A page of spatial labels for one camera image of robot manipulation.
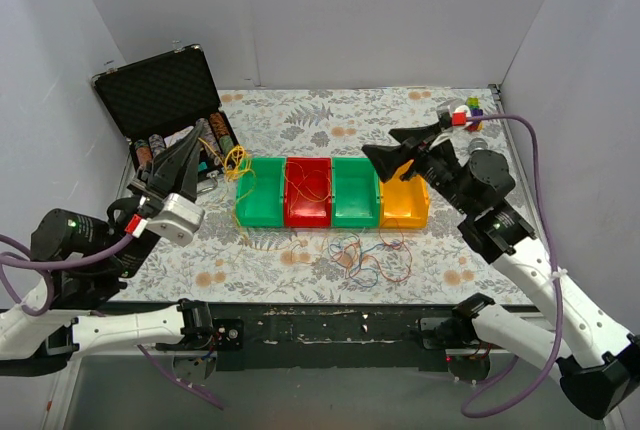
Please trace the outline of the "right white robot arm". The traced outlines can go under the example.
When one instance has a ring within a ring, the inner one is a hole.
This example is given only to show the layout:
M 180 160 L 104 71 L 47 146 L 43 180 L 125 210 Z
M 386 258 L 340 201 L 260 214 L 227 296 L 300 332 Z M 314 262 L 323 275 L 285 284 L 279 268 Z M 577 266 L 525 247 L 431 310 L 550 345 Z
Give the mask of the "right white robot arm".
M 609 317 L 559 268 L 551 241 L 507 202 L 515 181 L 506 158 L 479 149 L 459 162 L 448 125 L 393 129 L 395 146 L 365 145 L 381 181 L 421 177 L 464 217 L 465 243 L 514 283 L 552 324 L 546 330 L 476 293 L 459 303 L 449 319 L 424 331 L 426 341 L 451 348 L 486 342 L 537 367 L 584 415 L 601 420 L 639 387 L 639 338 Z

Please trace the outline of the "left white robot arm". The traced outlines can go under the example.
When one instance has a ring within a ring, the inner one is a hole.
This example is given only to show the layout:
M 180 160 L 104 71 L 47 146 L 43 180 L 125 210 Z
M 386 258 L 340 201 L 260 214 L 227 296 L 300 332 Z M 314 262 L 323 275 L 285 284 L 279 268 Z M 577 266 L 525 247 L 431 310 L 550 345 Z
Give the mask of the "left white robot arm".
M 77 358 L 123 344 L 200 350 L 214 328 L 206 303 L 181 299 L 156 311 L 101 316 L 100 308 L 127 287 L 158 242 L 186 246 L 204 220 L 196 203 L 203 123 L 143 164 L 129 196 L 106 219 L 60 208 L 49 211 L 24 247 L 9 237 L 1 264 L 33 270 L 38 284 L 1 314 L 1 373 L 56 373 Z

